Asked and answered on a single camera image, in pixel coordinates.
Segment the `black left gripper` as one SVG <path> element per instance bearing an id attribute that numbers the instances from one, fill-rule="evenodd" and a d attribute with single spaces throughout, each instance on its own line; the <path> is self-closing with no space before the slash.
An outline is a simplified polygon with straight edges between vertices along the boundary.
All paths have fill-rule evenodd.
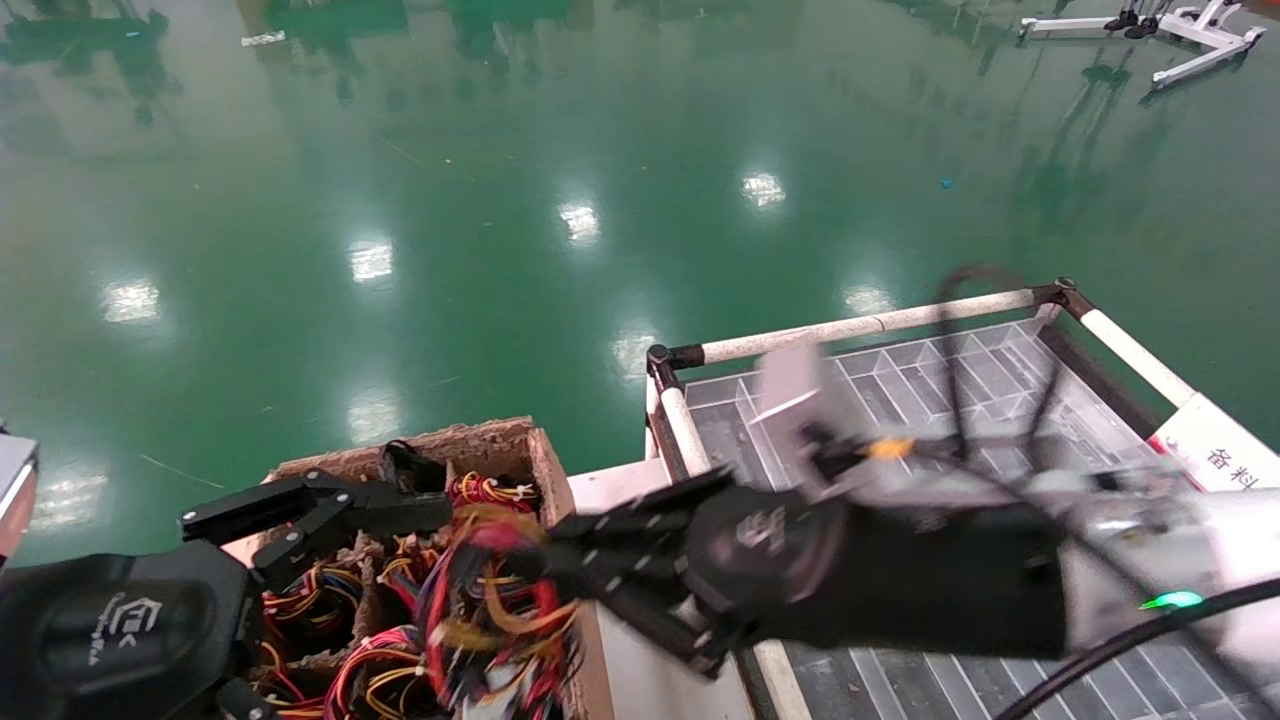
<path id="1" fill-rule="evenodd" d="M 279 593 L 360 533 L 430 533 L 452 516 L 444 493 L 310 469 L 186 511 L 183 541 L 211 544 L 8 569 L 3 716 L 279 719 L 246 679 L 233 678 L 248 657 L 251 577 L 260 591 Z M 268 538 L 250 570 L 215 547 L 259 534 Z"/>

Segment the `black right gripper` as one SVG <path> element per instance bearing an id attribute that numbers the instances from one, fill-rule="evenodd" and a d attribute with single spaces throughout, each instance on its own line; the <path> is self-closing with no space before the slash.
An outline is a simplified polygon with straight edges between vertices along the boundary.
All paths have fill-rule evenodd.
<path id="1" fill-rule="evenodd" d="M 572 596 L 709 680 L 764 641 L 1066 653 L 1062 534 L 1024 503 L 810 503 L 737 479 L 733 468 L 684 480 L 664 468 L 572 477 L 572 509 L 548 530 L 547 570 L 662 556 L 686 538 L 686 578 L 575 578 Z"/>

